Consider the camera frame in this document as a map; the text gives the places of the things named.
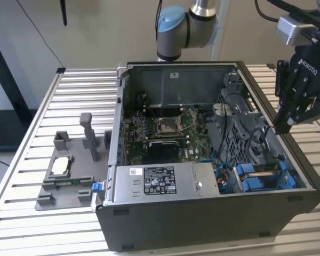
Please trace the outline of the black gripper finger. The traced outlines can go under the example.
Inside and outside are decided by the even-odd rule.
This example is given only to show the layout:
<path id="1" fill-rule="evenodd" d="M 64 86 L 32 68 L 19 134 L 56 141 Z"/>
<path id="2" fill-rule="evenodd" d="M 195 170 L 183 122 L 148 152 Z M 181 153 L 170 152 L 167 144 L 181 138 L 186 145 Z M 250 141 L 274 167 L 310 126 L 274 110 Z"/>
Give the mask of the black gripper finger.
<path id="1" fill-rule="evenodd" d="M 288 61 L 279 60 L 276 69 L 275 96 L 279 98 L 278 112 L 274 118 L 276 133 L 288 133 L 291 125 L 288 120 L 293 105 L 293 87 L 297 80 L 299 68 L 291 67 Z"/>
<path id="2" fill-rule="evenodd" d="M 320 95 L 308 98 L 298 105 L 293 115 L 293 125 L 312 123 L 320 119 Z"/>

